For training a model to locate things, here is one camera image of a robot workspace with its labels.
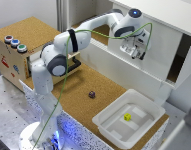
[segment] cork surface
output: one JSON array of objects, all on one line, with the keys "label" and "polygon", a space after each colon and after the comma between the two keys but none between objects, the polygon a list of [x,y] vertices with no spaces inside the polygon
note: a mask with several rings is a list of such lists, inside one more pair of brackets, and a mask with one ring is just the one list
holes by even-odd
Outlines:
[{"label": "cork surface", "polygon": [[0,40],[4,43],[5,36],[12,35],[14,39],[20,40],[21,44],[25,44],[29,52],[49,41],[52,41],[58,34],[60,34],[60,32],[56,29],[35,17],[30,17],[1,28]]},{"label": "cork surface", "polygon": [[[24,82],[33,88],[32,78],[28,78]],[[62,84],[63,81],[57,83],[52,91],[57,98],[59,97]],[[96,93],[94,99],[88,97],[90,91]],[[115,150],[118,150],[116,146],[100,134],[98,127],[92,122],[92,118],[124,92],[126,92],[126,89],[82,64],[78,71],[67,78],[60,103],[67,113]],[[168,115],[165,114],[131,150],[140,150],[167,119]]]},{"label": "cork surface", "polygon": [[[76,25],[73,25],[72,27],[73,28],[77,28],[78,26],[80,25],[79,24],[76,24]],[[103,26],[100,26],[98,28],[95,28],[94,31],[96,32],[100,32],[102,34],[105,34],[105,35],[108,35],[109,36],[109,32],[110,32],[110,28],[108,25],[103,25]],[[101,36],[101,35],[98,35],[96,33],[92,33],[92,38],[105,44],[105,45],[108,45],[108,38],[104,37],[104,36]]]}]

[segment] green cable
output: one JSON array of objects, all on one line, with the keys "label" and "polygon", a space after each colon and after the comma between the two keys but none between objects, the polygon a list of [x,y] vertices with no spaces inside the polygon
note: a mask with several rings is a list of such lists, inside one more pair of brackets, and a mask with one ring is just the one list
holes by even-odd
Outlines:
[{"label": "green cable", "polygon": [[[153,26],[152,23],[147,23],[147,24],[143,25],[142,27],[138,28],[137,30],[135,30],[134,32],[132,32],[131,34],[128,34],[128,35],[123,36],[123,37],[110,37],[110,36],[107,36],[107,35],[105,35],[105,34],[102,34],[102,33],[96,32],[96,31],[93,31],[93,30],[78,30],[78,31],[75,31],[75,33],[84,32],[84,31],[89,31],[89,32],[93,32],[93,33],[99,34],[99,35],[104,36],[104,37],[107,37],[107,38],[111,38],[111,39],[123,39],[123,38],[129,37],[129,36],[135,34],[136,32],[138,32],[139,30],[141,30],[142,28],[144,28],[144,27],[147,26],[147,25],[151,25],[151,28],[150,28],[150,35],[149,35],[149,38],[148,38],[148,43],[147,43],[146,49],[145,49],[145,53],[146,53],[147,48],[148,48],[148,45],[149,45],[149,41],[150,41],[150,38],[151,38],[151,34],[152,34],[152,26]],[[64,79],[64,83],[63,83],[63,86],[62,86],[62,89],[61,89],[61,92],[60,92],[60,96],[59,96],[59,98],[58,98],[58,101],[57,101],[57,104],[56,104],[55,108],[53,109],[51,115],[49,116],[48,120],[46,121],[45,126],[43,127],[43,129],[42,129],[42,131],[41,131],[41,133],[40,133],[40,135],[39,135],[39,137],[38,137],[38,139],[37,139],[35,145],[33,146],[33,149],[32,149],[32,150],[34,150],[34,148],[36,147],[37,143],[39,142],[39,139],[41,138],[41,135],[42,135],[42,133],[44,132],[44,129],[46,128],[46,126],[47,126],[47,124],[48,124],[50,118],[52,117],[53,113],[55,112],[55,109],[57,108],[57,106],[58,106],[58,104],[59,104],[59,102],[60,102],[61,95],[62,95],[62,93],[63,93],[64,86],[65,86],[66,80],[67,80],[67,75],[68,75],[68,68],[69,68],[69,67],[68,67],[68,45],[69,45],[69,40],[70,40],[70,36],[69,36],[68,39],[67,39],[67,46],[66,46],[66,63],[67,63],[67,69],[66,69],[66,72],[65,72],[65,79]]]}]

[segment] white robotic arm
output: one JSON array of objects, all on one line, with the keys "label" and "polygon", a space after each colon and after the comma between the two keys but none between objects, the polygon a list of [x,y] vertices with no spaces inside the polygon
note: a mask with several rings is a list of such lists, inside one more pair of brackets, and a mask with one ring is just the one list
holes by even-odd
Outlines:
[{"label": "white robotic arm", "polygon": [[[126,36],[143,25],[143,15],[138,9],[131,9],[126,16],[123,16],[121,10],[113,9],[103,15],[97,16],[90,20],[83,22],[75,31],[78,30],[93,30],[99,26],[107,24],[115,37]],[[91,32],[84,31],[74,34],[76,38],[77,50],[85,49],[91,40]],[[126,38],[120,47],[122,51],[125,51],[132,57],[137,57],[141,53],[137,50],[140,45],[146,45],[148,42],[149,32],[145,29],[140,29],[135,32],[133,37],[137,37],[137,41],[132,45],[135,47],[134,50],[128,52],[129,43],[127,42],[129,38]],[[35,129],[30,137],[31,141],[37,142],[38,137],[41,134],[46,121],[51,115],[57,99],[52,95],[53,90],[53,76],[62,76],[65,74],[67,64],[66,64],[66,46],[68,46],[68,53],[73,52],[74,43],[70,39],[67,45],[67,39],[69,37],[69,32],[66,31],[57,35],[54,39],[54,43],[48,43],[44,46],[41,59],[32,65],[32,79],[34,83],[35,99],[38,104],[43,109],[43,115],[41,116],[41,121],[39,126]],[[43,143],[50,141],[52,135],[58,130],[57,128],[57,116],[61,113],[62,107],[59,104],[54,111],[47,127],[41,135],[38,141],[38,147],[42,147]]]}]

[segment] yellow object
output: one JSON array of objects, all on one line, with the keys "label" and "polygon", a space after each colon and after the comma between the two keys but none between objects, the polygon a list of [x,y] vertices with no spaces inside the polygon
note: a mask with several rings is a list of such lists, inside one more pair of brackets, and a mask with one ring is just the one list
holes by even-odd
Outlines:
[{"label": "yellow object", "polygon": [[124,115],[124,120],[129,121],[131,119],[131,115],[129,113],[126,113]]}]

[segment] small dark object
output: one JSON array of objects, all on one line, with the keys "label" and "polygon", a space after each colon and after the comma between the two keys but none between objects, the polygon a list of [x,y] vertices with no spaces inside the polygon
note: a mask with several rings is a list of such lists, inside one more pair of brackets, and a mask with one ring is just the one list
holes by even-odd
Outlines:
[{"label": "small dark object", "polygon": [[94,91],[89,92],[89,97],[90,98],[95,98],[95,92]]}]

